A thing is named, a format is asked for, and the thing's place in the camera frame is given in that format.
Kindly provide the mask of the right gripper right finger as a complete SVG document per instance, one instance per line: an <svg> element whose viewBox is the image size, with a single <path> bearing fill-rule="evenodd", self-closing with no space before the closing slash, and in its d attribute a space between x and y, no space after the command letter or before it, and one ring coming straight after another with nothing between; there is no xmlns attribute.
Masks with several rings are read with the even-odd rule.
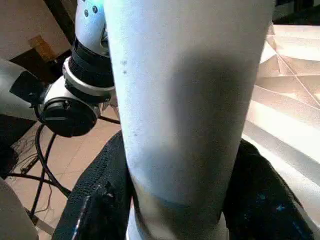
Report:
<svg viewBox="0 0 320 240"><path fill-rule="evenodd" d="M285 180L242 139L222 212L231 240L313 240L315 224Z"/></svg>

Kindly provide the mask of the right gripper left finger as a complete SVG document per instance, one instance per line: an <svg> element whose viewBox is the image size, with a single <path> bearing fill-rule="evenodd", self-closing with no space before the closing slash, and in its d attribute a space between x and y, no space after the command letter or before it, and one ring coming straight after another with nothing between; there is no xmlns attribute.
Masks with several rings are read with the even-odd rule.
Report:
<svg viewBox="0 0 320 240"><path fill-rule="evenodd" d="M124 240L132 195L123 136L118 131L78 178L53 238Z"/></svg>

